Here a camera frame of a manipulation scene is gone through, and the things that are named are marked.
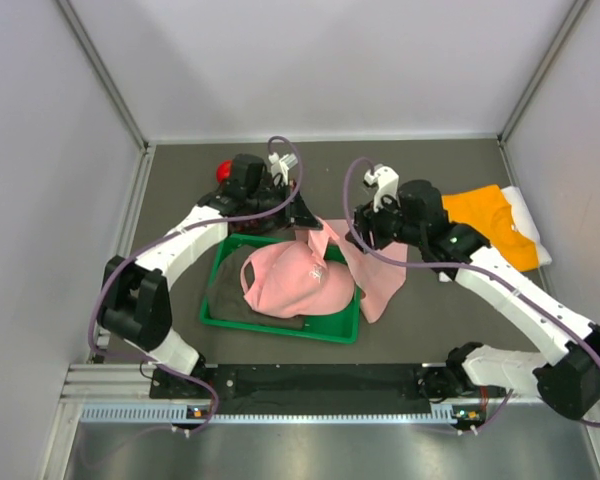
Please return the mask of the green plastic tray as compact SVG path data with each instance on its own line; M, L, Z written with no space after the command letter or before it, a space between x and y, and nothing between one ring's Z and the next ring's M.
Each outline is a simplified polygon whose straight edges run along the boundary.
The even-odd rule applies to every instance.
M233 234L217 247L215 259L209 277L208 286L216 280L220 265L234 251L249 246L263 248L268 245L283 243L283 239ZM272 335L284 335L317 341L353 344L358 337L361 290L356 288L354 295L346 308L332 315L309 316L304 319L301 329L290 328L290 320L283 320L281 326L265 326L255 323L245 323L211 315L208 296L205 295L200 307L199 319L202 324L220 328L254 331Z

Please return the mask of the white folded cloth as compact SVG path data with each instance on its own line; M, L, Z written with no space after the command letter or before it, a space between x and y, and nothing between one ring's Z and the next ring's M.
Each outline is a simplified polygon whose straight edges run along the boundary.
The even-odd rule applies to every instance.
M541 242L540 233L520 189L515 186L508 186L503 188L501 193L511 206L512 229L529 240L535 250L536 261L526 267L525 270L529 271L550 265L552 257Z

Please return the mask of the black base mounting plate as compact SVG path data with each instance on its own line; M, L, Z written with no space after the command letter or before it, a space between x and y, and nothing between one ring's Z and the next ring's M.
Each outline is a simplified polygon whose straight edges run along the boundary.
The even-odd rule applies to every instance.
M220 364L194 371L223 400L261 393L381 392L406 398L456 397L465 385L445 366L421 364Z

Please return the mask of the dark olive folded cloth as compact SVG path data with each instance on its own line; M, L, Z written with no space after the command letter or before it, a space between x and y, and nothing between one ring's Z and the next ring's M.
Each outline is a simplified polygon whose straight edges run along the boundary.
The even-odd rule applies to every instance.
M244 245L220 262L215 278L207 288L209 316L214 320L302 330L304 327L302 316L286 319L265 315L254 311L244 299L240 271L247 258L255 251L255 247Z

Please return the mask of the red tomato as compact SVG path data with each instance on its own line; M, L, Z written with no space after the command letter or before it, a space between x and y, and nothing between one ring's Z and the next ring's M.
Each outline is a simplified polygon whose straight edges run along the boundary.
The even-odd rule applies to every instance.
M219 185L225 183L231 174L232 161L226 160L223 161L216 169L216 181Z

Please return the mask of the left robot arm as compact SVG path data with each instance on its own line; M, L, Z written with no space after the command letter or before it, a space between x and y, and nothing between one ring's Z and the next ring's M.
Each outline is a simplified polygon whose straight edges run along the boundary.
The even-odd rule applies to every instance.
M164 237L108 262L97 324L173 370L172 384L183 395L200 394L207 382L205 361L173 328L170 290L202 254L233 233L321 229L300 196L300 180L289 176L301 169L294 153L236 156L228 178Z

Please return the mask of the pink plastic bag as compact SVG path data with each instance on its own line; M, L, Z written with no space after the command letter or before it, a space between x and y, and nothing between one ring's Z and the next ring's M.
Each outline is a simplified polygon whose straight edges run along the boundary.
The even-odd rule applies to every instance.
M361 290L360 308L369 324L376 323L394 294L404 285L407 270L361 252L345 236L349 232L344 219L323 220L321 230L297 230L295 239L325 253L327 246L337 246L351 276Z

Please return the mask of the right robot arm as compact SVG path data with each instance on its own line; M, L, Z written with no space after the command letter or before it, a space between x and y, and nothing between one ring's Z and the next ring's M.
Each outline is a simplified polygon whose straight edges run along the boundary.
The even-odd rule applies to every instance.
M374 197L345 212L349 241L377 259L391 244L417 248L418 268L442 273L476 294L536 348L468 342L447 357L449 388L461 396L481 386L537 396L559 415L600 428L600 322L538 287L474 227L450 220L430 182L400 183L393 170L382 170L366 173L363 183Z

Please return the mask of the dark red grape bunch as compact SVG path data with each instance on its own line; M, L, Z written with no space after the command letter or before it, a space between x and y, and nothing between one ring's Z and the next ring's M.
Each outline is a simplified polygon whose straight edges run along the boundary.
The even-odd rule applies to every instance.
M251 219L246 221L234 222L231 227L232 233L261 236L275 232L279 229L277 221L272 217Z

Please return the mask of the orange folded t-shirt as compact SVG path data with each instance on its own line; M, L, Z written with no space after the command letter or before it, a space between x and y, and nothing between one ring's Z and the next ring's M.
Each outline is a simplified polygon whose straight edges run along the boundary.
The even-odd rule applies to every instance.
M475 228L519 271L541 265L537 232L529 230L525 234L520 230L514 219L514 205L498 185L443 195L442 202L451 221Z

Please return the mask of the aluminium frame rail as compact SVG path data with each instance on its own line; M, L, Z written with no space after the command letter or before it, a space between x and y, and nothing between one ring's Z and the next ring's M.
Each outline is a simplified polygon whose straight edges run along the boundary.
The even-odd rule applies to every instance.
M265 393L265 394L318 394L309 393ZM323 392L348 394L370 394L372 397L415 400L421 398L400 397L396 393L381 392ZM203 386L173 376L149 365L95 364L75 365L69 368L62 389L63 400L207 400L211 393Z

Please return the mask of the pink baseball cap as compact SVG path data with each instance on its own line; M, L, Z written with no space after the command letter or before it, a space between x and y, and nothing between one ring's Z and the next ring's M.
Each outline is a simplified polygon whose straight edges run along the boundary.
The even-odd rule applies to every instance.
M325 260L299 241L255 250L241 267L240 284L252 310L277 318L332 315L355 293L346 265Z

